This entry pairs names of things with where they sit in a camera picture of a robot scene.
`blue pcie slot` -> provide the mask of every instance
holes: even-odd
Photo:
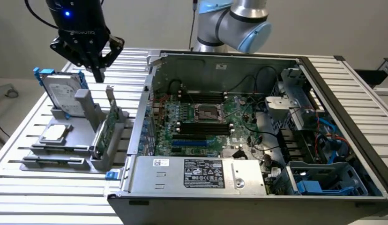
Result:
[[[207,141],[172,141],[172,146],[207,147]]]

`white wall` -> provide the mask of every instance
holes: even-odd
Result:
[[[52,22],[46,1],[31,5]],[[371,69],[388,57],[388,0],[270,0],[267,6],[274,32],[260,52],[343,55]],[[103,9],[127,47],[187,48],[191,7],[191,0],[106,0]],[[66,61],[48,47],[55,36],[23,0],[0,0],[0,77],[32,77],[35,66],[60,69]]]

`warning label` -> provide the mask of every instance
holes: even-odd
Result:
[[[186,159],[184,186],[187,188],[224,188],[222,160]]]

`slotted metal table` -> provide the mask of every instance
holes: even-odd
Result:
[[[66,72],[83,69],[94,100],[103,109],[110,108],[104,90],[107,85],[112,85],[118,105],[131,114],[115,157],[115,168],[124,164],[143,83],[148,75],[148,52],[126,49],[107,69],[104,83],[95,83],[92,74],[71,63],[63,69]],[[307,57],[388,166],[387,104],[345,61],[337,61],[333,56]],[[0,150],[0,224],[120,225],[122,221],[104,198],[104,193],[110,191],[107,188],[116,189],[119,186],[118,181],[106,181],[103,174],[19,170],[20,160],[28,155],[28,148],[52,118],[51,107],[51,100],[44,94]],[[353,224],[385,225],[388,216],[369,217]]]

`floor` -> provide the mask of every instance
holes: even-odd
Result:
[[[19,92],[18,98],[0,98],[0,126],[12,135],[32,106],[36,104],[44,89],[34,79],[0,78],[0,86],[12,83]]]

